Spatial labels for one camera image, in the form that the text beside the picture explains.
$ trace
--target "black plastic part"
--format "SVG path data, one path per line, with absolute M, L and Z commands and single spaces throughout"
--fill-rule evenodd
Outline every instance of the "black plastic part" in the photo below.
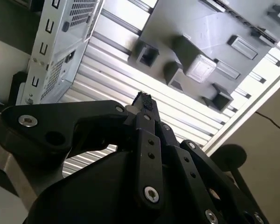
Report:
M 223 171 L 240 168 L 247 159 L 247 153 L 239 145 L 224 145 L 218 148 L 211 156 L 211 160 Z
M 119 112 L 116 110 L 117 106 L 124 108 L 115 101 L 9 107 L 1 114 L 0 144 L 33 166 L 58 166 L 70 151 L 75 155 L 88 150 L 87 141 L 79 148 L 79 152 L 75 149 L 81 138 L 79 130 L 87 129 L 91 137 L 102 132 L 107 136 L 108 132 L 113 131 L 112 127 L 123 123 L 127 112 L 124 109 L 123 112 Z M 18 118 L 23 114 L 34 116 L 38 120 L 37 126 L 28 128 L 20 125 Z M 65 141 L 61 145 L 52 144 L 46 138 L 49 132 L 59 133 Z
M 14 74 L 10 87 L 7 106 L 14 106 L 16 104 L 20 85 L 27 81 L 27 76 L 28 74 L 22 71 Z
M 139 41 L 135 47 L 135 56 L 138 63 L 143 63 L 148 67 L 152 67 L 155 60 L 159 56 L 159 51 L 143 41 Z
M 146 215 L 159 213 L 164 205 L 163 174 L 160 139 L 154 134 L 154 119 L 146 119 L 140 112 L 135 118 L 136 132 L 136 196 Z M 145 187 L 153 187 L 159 194 L 159 201 L 151 203 L 145 198 Z
M 167 85 L 171 85 L 179 74 L 184 75 L 182 65 L 178 62 L 169 62 L 165 65 L 164 77 Z
M 220 168 L 209 158 L 199 146 L 190 140 L 181 143 L 181 148 L 190 152 L 191 157 L 203 178 L 203 182 L 208 188 L 214 190 L 221 200 L 221 212 L 227 223 L 250 224 L 246 214 L 252 218 L 252 223 L 259 223 L 254 213 L 262 214 L 258 206 L 250 201 L 236 185 L 220 170 Z M 269 222 L 262 216 L 265 224 Z
M 177 142 L 171 127 L 160 121 L 150 95 L 140 92 L 130 109 L 115 101 L 94 101 L 3 111 L 0 145 L 13 154 L 32 187 L 46 188 L 26 224 L 173 224 L 189 217 L 192 223 L 208 224 L 206 210 L 221 224 L 249 224 L 248 216 L 257 223 L 253 214 L 261 211 L 197 144 Z M 20 125 L 23 114 L 34 116 L 38 124 Z M 65 158 L 109 144 L 118 150 L 52 182 L 55 174 L 61 175 Z M 154 188 L 159 200 L 147 198 L 145 187 Z
M 69 22 L 65 22 L 62 26 L 62 31 L 63 32 L 67 32 L 70 28 L 70 23 Z
M 207 98 L 203 98 L 203 100 L 208 107 L 222 112 L 233 101 L 233 98 L 222 86 L 214 83 L 213 87 L 216 89 L 217 95 L 212 100 Z
M 66 56 L 66 58 L 65 58 L 65 63 L 70 62 L 70 61 L 74 58 L 75 52 L 76 52 L 76 51 L 74 50 L 73 52 L 71 52 L 69 55 Z
M 132 105 L 137 107 L 140 111 L 149 115 L 149 117 L 154 119 L 155 121 L 159 122 L 161 120 L 157 103 L 152 100 L 151 95 L 139 92 Z

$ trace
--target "perforated metal panel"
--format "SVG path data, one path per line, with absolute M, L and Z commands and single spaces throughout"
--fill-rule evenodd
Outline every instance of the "perforated metal panel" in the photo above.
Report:
M 87 37 L 86 38 L 89 38 L 94 30 L 94 26 L 96 25 L 97 21 L 98 21 L 98 17 L 101 13 L 101 9 L 102 9 L 102 5 L 103 5 L 104 1 L 101 0 L 99 3 L 98 3 L 98 8 L 99 10 L 96 10 L 94 16 L 93 16 L 93 20 L 91 22 L 91 25 L 90 25 L 90 28 L 88 30 L 88 33 L 87 33 Z
M 21 104 L 54 103 L 68 89 L 100 1 L 45 0 Z
M 70 27 L 87 22 L 89 14 L 95 9 L 96 0 L 74 0 L 70 11 Z
M 52 91 L 52 89 L 55 87 L 55 85 L 56 85 L 56 83 L 58 81 L 58 78 L 60 76 L 60 72 L 61 72 L 61 68 L 62 68 L 63 62 L 64 62 L 64 59 L 60 60 L 59 62 L 57 62 L 53 66 L 52 71 L 51 71 L 50 76 L 49 76 L 48 86 L 47 86 L 45 92 L 42 94 L 41 100 L 47 94 L 49 94 Z
M 74 84 L 61 102 L 111 99 L 128 105 L 138 91 L 147 92 L 156 100 L 161 120 L 172 127 L 179 142 L 191 139 L 204 151 L 211 152 L 241 123 L 245 114 L 249 115 L 251 107 L 260 102 L 272 86 L 280 84 L 280 67 L 264 58 L 232 93 L 235 98 L 232 105 L 222 114 L 215 112 L 128 65 L 129 51 L 148 19 L 145 9 L 135 7 L 128 0 L 107 0 L 104 9 L 114 17 L 99 17 Z M 133 24 L 138 30 L 132 31 L 116 18 Z M 269 54 L 280 61 L 280 43 Z M 100 152 L 87 152 L 69 159 L 64 164 L 63 174 L 68 176 L 115 149 L 109 146 Z

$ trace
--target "rectangular slot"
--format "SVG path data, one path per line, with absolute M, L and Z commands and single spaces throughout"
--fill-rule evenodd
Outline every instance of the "rectangular slot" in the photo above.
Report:
M 56 8 L 56 9 L 58 9 L 59 3 L 60 3 L 60 0 L 53 0 L 53 1 L 52 1 L 52 6 L 53 6 L 54 8 Z
M 240 76 L 240 73 L 236 70 L 234 70 L 232 67 L 229 65 L 216 60 L 217 62 L 217 69 L 219 69 L 221 72 L 223 72 L 224 75 L 231 77 L 233 79 L 237 79 Z
M 47 49 L 48 49 L 48 45 L 46 44 L 46 46 L 44 47 L 44 43 L 42 42 L 41 49 L 39 50 L 39 53 L 42 54 L 42 55 L 46 55 Z
M 277 58 L 275 58 L 274 56 L 270 55 L 269 53 L 265 56 L 265 58 L 270 61 L 271 63 L 273 63 L 274 65 L 280 67 L 280 60 L 278 60 Z
M 74 58 L 75 52 L 76 51 L 74 50 L 73 52 L 71 52 L 69 55 L 66 56 L 65 58 L 66 63 L 70 62 Z
M 33 79 L 32 79 L 32 85 L 34 87 L 37 87 L 38 86 L 38 81 L 39 81 L 39 78 L 35 78 L 35 76 L 34 76 Z
M 253 60 L 258 54 L 256 48 L 239 36 L 233 36 L 228 41 L 228 44 L 251 60 Z
M 51 34 L 52 33 L 52 30 L 53 30 L 53 27 L 54 27 L 54 22 L 50 22 L 50 19 L 48 19 L 47 21 L 47 25 L 46 25 L 46 31 Z

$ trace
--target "small gray object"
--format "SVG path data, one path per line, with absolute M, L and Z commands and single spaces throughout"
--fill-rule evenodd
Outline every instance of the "small gray object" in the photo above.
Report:
M 28 104 L 28 105 L 32 105 L 34 102 L 33 102 L 33 99 L 31 99 L 31 98 L 28 98 L 28 99 L 25 99 L 25 102 L 26 102 L 26 104 Z
M 150 117 L 148 115 L 144 114 L 144 117 L 146 120 L 150 120 Z
M 66 33 L 69 30 L 69 28 L 70 28 L 70 23 L 65 22 L 62 26 L 62 31 Z
M 34 127 L 37 125 L 37 119 L 30 115 L 22 115 L 19 117 L 18 121 L 25 127 Z
M 169 131 L 170 130 L 170 127 L 168 125 L 164 125 L 164 128 Z
M 117 106 L 116 110 L 118 110 L 119 112 L 123 112 L 123 109 L 120 106 Z
M 216 215 L 209 209 L 205 211 L 205 216 L 211 224 L 219 224 Z
M 156 189 L 154 189 L 152 187 L 145 187 L 144 195 L 145 195 L 145 198 L 152 203 L 158 203 L 158 201 L 159 201 L 159 194 L 156 191 Z
M 196 146 L 192 143 L 192 142 L 189 142 L 189 146 L 192 148 L 192 149 L 195 149 Z
M 254 213 L 254 216 L 256 217 L 256 219 L 261 223 L 261 224 L 265 224 L 265 222 L 262 220 L 262 218 L 260 217 L 260 215 L 258 213 Z

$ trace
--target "gray metal sheet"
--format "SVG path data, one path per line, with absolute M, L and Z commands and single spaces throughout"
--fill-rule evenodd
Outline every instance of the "gray metal sheet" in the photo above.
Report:
M 280 4 L 280 0 L 230 1 L 230 7 L 243 14 L 247 20 L 280 37 L 280 25 L 266 15 L 272 4 Z M 215 70 L 202 84 L 183 75 L 177 77 L 183 92 L 199 102 L 202 102 L 201 96 L 215 96 L 212 83 L 223 86 L 229 93 L 233 92 L 270 50 L 270 47 L 251 36 L 250 28 L 227 13 L 217 13 L 197 0 L 162 0 L 156 5 L 140 37 L 144 42 L 155 46 L 160 55 L 151 68 L 136 63 L 134 57 L 129 60 L 129 64 L 165 83 L 164 65 L 176 60 L 175 53 L 171 50 L 171 40 L 176 35 L 186 35 L 211 59 L 218 59 L 241 74 L 237 79 L 232 79 Z M 234 35 L 240 36 L 257 49 L 258 54 L 253 60 L 227 44 Z
M 125 49 L 132 50 L 139 36 L 112 20 L 100 15 L 95 31 Z
M 139 30 L 143 30 L 150 16 L 128 0 L 107 0 L 104 9 Z

